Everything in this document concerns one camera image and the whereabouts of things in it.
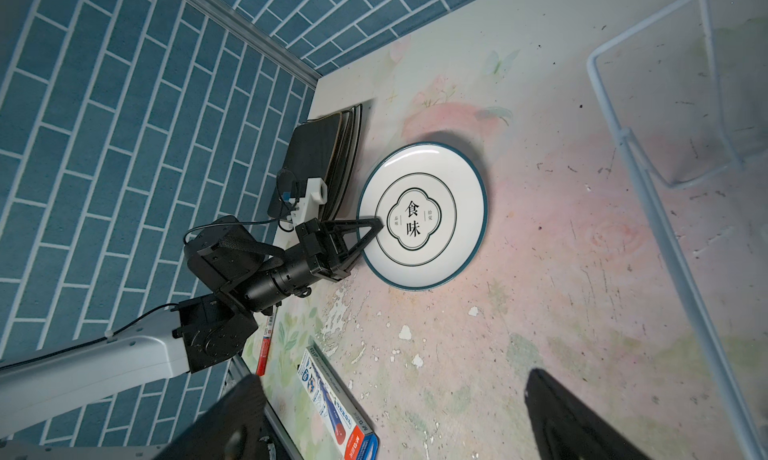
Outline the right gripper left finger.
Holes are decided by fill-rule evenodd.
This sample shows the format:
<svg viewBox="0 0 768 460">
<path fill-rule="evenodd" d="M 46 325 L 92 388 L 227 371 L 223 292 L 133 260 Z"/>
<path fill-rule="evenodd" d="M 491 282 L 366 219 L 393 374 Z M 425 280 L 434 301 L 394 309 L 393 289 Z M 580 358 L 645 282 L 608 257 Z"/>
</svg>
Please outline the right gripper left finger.
<svg viewBox="0 0 768 460">
<path fill-rule="evenodd" d="M 246 376 L 155 459 L 266 459 L 266 403 L 259 377 Z"/>
</svg>

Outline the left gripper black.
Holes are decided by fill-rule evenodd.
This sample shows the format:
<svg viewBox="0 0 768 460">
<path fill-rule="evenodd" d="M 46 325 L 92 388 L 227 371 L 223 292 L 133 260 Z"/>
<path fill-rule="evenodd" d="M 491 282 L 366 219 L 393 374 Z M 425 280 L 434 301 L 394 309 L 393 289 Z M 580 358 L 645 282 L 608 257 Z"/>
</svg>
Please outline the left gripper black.
<svg viewBox="0 0 768 460">
<path fill-rule="evenodd" d="M 320 222 L 296 227 L 302 257 L 316 278 L 339 282 L 351 273 L 364 250 L 383 229 L 377 217 Z"/>
</svg>

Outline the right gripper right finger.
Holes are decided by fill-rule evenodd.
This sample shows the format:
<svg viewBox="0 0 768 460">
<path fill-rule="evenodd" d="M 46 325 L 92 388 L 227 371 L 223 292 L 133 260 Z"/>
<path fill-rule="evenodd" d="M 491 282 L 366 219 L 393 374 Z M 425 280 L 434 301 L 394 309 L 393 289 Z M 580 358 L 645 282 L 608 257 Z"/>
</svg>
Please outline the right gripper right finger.
<svg viewBox="0 0 768 460">
<path fill-rule="evenodd" d="M 543 369 L 530 371 L 525 405 L 542 459 L 648 459 Z"/>
</svg>

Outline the dark plate orange rim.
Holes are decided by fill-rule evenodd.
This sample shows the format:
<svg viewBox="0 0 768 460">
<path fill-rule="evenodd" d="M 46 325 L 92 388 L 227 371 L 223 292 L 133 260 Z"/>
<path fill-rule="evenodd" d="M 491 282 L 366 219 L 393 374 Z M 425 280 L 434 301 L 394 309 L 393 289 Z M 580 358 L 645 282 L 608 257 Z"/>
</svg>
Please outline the dark plate orange rim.
<svg viewBox="0 0 768 460">
<path fill-rule="evenodd" d="M 337 112 L 297 127 L 293 132 L 285 159 L 278 173 L 281 169 L 286 168 L 293 172 L 299 181 L 305 182 L 310 178 L 321 178 L 326 184 L 331 157 L 336 150 L 341 125 L 342 115 L 341 112 Z M 319 220 L 321 220 L 320 215 L 323 206 L 318 213 Z M 279 210 L 275 184 L 267 214 L 271 218 L 277 218 Z"/>
</svg>

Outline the dark patterned plate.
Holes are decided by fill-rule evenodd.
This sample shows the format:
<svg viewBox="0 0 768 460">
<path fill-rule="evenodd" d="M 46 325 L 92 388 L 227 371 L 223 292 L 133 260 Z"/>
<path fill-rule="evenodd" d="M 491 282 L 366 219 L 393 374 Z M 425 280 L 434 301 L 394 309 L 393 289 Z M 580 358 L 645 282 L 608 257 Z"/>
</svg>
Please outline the dark patterned plate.
<svg viewBox="0 0 768 460">
<path fill-rule="evenodd" d="M 326 182 L 327 202 L 320 215 L 322 221 L 336 217 L 346 193 L 361 135 L 363 105 L 354 105 L 341 111 L 341 115 L 341 130 L 337 137 L 336 150 L 331 157 Z"/>
</svg>

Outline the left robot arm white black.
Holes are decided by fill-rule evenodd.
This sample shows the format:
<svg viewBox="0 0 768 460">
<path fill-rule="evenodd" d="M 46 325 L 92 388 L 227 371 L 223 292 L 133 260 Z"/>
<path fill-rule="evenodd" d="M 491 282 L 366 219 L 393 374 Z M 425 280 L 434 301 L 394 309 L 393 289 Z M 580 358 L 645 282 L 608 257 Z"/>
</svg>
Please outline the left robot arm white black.
<svg viewBox="0 0 768 460">
<path fill-rule="evenodd" d="M 375 217 L 295 227 L 283 249 L 255 240 L 249 223 L 225 216 L 184 235 L 188 269 L 208 294 L 155 307 L 125 326 L 58 350 L 44 349 L 1 366 L 1 435 L 115 393 L 196 373 L 241 353 L 257 331 L 256 314 L 320 280 L 346 278 L 382 231 Z"/>
</svg>

